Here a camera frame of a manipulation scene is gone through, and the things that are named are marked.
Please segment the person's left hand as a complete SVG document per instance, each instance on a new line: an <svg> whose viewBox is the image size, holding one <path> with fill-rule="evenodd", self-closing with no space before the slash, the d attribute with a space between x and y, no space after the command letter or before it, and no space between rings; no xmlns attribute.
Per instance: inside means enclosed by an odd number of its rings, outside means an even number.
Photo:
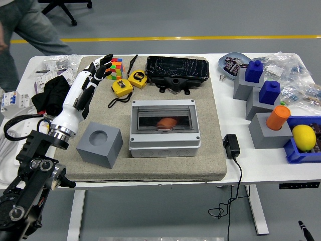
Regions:
<svg viewBox="0 0 321 241"><path fill-rule="evenodd" d="M8 45L5 43L5 37L4 37L4 30L3 26L0 23L0 51L2 52L8 47Z"/></svg>

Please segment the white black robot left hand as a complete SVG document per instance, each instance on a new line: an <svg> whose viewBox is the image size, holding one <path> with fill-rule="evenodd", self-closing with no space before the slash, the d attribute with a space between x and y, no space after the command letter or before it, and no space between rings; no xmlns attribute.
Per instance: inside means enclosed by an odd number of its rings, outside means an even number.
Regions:
<svg viewBox="0 0 321 241"><path fill-rule="evenodd" d="M64 100L62 112L51 123L49 135L62 134L72 138L77 134L95 89L110 74L106 69L110 68L112 58L113 54L100 57L77 75Z"/></svg>

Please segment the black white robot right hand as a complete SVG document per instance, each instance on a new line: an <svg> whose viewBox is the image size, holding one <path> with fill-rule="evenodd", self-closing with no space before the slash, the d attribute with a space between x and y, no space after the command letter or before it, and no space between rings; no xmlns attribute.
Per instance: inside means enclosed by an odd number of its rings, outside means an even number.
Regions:
<svg viewBox="0 0 321 241"><path fill-rule="evenodd" d="M298 221L298 224L299 224L301 230L303 231L303 235L304 235L305 239L307 241L314 241L314 238L312 237L309 230L306 228L305 224L301 220Z"/></svg>

